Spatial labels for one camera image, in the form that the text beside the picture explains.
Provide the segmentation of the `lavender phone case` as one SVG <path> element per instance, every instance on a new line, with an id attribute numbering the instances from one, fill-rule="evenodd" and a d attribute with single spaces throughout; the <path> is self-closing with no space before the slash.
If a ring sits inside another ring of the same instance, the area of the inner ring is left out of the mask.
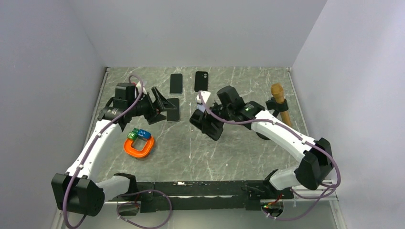
<path id="1" fill-rule="evenodd" d="M 198 110 L 200 110 L 203 113 L 205 112 L 206 108 L 202 103 L 197 103 L 196 106 Z"/>

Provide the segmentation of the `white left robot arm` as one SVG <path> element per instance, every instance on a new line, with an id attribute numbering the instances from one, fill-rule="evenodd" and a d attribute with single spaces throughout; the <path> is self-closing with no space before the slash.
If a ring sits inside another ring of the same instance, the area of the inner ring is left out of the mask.
<path id="1" fill-rule="evenodd" d="M 86 216 L 96 216 L 104 203 L 121 196 L 132 200 L 138 191 L 136 177 L 116 173 L 112 178 L 96 183 L 110 148 L 133 117 L 142 116 L 148 124 L 163 121 L 162 112 L 176 109 L 156 87 L 151 89 L 155 100 L 141 88 L 141 84 L 118 83 L 97 118 L 95 129 L 79 157 L 63 174 L 55 174 L 51 181 L 57 208 Z"/>

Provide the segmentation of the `blue phone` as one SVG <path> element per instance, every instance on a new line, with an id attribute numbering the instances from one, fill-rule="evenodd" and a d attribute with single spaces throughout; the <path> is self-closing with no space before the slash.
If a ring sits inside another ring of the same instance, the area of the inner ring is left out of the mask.
<path id="1" fill-rule="evenodd" d="M 183 92 L 183 75 L 173 73 L 170 75 L 170 94 L 181 94 Z"/>

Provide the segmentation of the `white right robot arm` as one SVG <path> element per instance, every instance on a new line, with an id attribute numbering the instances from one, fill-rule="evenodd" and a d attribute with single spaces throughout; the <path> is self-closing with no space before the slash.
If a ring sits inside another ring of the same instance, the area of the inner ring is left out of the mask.
<path id="1" fill-rule="evenodd" d="M 197 110 L 190 123 L 212 140 L 219 140 L 223 125 L 242 125 L 264 140 L 272 140 L 287 150 L 299 165 L 271 172 L 263 186 L 264 194 L 276 198 L 288 187 L 304 186 L 316 190 L 334 169 L 330 142 L 306 136 L 278 120 L 268 108 L 250 101 L 244 102 L 236 89 L 226 86 L 217 92 L 220 103 L 208 91 L 199 91 Z"/>

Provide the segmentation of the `black phone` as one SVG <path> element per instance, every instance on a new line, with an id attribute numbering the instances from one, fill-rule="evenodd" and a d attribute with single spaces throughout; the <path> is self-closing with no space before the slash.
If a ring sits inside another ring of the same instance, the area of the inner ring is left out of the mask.
<path id="1" fill-rule="evenodd" d="M 174 110 L 169 110 L 166 112 L 166 120 L 168 122 L 178 122 L 180 121 L 180 103 L 178 98 L 169 98 L 168 101 L 175 106 Z"/>

